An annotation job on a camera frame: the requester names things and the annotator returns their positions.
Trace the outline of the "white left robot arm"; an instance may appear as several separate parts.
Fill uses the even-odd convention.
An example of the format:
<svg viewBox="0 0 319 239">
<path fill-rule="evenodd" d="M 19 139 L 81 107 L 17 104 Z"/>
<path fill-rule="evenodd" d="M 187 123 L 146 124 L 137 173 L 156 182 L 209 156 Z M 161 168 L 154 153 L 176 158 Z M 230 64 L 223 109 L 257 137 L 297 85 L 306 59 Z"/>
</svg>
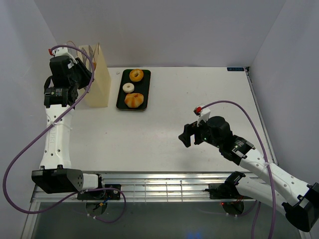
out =
<svg viewBox="0 0 319 239">
<path fill-rule="evenodd" d="M 80 192 L 100 199 L 106 193 L 97 174 L 87 174 L 71 166 L 69 142 L 78 90 L 88 86 L 91 73 L 79 58 L 55 56 L 50 59 L 52 75 L 44 85 L 47 127 L 40 167 L 32 172 L 33 182 L 47 194 Z"/>
</svg>

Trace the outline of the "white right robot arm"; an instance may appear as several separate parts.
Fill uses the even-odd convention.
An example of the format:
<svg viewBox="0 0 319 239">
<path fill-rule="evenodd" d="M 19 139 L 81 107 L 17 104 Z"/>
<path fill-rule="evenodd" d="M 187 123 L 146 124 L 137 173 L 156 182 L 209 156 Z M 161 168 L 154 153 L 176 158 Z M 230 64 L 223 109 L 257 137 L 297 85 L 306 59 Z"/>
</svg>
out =
<svg viewBox="0 0 319 239">
<path fill-rule="evenodd" d="M 246 139 L 234 135 L 230 125 L 223 117 L 212 117 L 201 123 L 194 122 L 184 126 L 179 140 L 186 147 L 191 146 L 190 137 L 195 144 L 206 142 L 219 149 L 221 155 L 257 175 L 267 183 L 258 189 L 253 188 L 251 196 L 272 203 L 271 186 L 275 187 L 278 209 L 297 229 L 309 232 L 319 219 L 319 185 L 308 184 L 290 175 L 279 166 L 266 162 L 262 154 Z"/>
</svg>

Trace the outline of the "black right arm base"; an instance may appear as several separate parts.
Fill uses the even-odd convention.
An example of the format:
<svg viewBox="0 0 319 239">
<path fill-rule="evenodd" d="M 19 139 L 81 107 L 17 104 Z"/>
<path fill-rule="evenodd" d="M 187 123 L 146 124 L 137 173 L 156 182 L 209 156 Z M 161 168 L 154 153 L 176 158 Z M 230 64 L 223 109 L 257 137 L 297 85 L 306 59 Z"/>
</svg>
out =
<svg viewBox="0 0 319 239">
<path fill-rule="evenodd" d="M 204 192 L 209 193 L 210 199 L 236 199 L 239 201 L 243 199 L 244 196 L 239 194 L 237 186 L 239 185 L 239 181 L 245 177 L 246 175 L 244 173 L 234 171 L 222 184 L 217 187 L 213 186 L 213 184 L 209 184 Z"/>
</svg>

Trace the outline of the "round pumpkin-shaped bun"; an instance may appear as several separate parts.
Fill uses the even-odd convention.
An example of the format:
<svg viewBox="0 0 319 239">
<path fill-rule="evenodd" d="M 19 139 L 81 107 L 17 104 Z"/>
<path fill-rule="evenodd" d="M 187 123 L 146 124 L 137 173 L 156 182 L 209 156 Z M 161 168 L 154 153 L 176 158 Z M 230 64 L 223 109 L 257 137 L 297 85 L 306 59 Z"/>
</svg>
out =
<svg viewBox="0 0 319 239">
<path fill-rule="evenodd" d="M 144 102 L 144 96 L 140 93 L 129 93 L 126 95 L 124 102 L 129 108 L 135 109 Z"/>
</svg>

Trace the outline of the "white glazed donut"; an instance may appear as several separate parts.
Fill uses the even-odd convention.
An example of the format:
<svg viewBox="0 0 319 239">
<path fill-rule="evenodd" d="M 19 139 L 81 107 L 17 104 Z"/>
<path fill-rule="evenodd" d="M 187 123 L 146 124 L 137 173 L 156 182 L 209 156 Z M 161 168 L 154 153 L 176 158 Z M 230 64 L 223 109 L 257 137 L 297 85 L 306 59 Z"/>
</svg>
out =
<svg viewBox="0 0 319 239">
<path fill-rule="evenodd" d="M 122 89 L 126 94 L 129 94 L 135 90 L 135 86 L 132 83 L 125 83 L 125 84 L 123 84 Z"/>
</svg>

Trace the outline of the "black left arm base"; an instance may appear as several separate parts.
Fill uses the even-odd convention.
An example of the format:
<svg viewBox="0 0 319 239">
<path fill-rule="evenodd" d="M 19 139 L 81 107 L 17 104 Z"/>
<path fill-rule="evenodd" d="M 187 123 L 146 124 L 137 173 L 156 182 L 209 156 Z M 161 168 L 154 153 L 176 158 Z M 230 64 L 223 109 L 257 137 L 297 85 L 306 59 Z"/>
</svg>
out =
<svg viewBox="0 0 319 239">
<path fill-rule="evenodd" d="M 78 200 L 120 200 L 121 194 L 119 191 L 114 190 L 118 189 L 121 190 L 122 185 L 121 184 L 105 184 L 103 188 L 112 188 L 112 190 L 101 190 L 101 191 L 95 191 L 95 192 L 86 192 L 86 193 L 78 193 L 77 199 Z"/>
</svg>

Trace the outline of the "metal tongs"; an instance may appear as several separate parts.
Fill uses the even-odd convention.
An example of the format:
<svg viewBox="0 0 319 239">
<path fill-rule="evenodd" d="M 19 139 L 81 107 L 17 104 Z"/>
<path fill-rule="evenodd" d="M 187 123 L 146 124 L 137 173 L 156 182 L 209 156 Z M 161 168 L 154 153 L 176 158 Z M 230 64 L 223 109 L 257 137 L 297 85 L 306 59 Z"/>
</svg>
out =
<svg viewBox="0 0 319 239">
<path fill-rule="evenodd" d="M 91 45 L 81 45 L 79 46 L 79 48 L 83 52 L 85 52 L 94 63 L 96 63 L 96 57 L 95 57 L 96 47 L 93 47 Z"/>
</svg>

